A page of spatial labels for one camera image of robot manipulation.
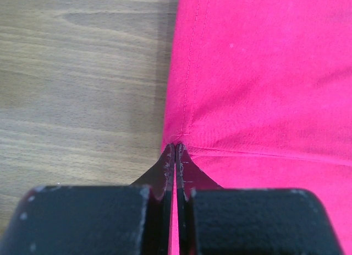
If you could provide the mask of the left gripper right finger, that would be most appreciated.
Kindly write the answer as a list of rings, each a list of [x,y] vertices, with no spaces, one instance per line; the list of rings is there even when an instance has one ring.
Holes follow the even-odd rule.
[[[175,147],[180,254],[342,254],[321,201],[300,188],[225,189]]]

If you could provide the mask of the pink t shirt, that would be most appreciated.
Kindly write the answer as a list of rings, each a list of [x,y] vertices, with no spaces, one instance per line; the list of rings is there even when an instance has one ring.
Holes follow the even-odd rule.
[[[351,254],[351,0],[179,0],[162,144],[229,188],[313,192]]]

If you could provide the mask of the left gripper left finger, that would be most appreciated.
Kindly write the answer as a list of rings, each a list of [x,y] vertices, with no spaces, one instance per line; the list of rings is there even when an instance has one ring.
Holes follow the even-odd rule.
[[[175,148],[129,186],[37,186],[20,200],[1,254],[167,254]]]

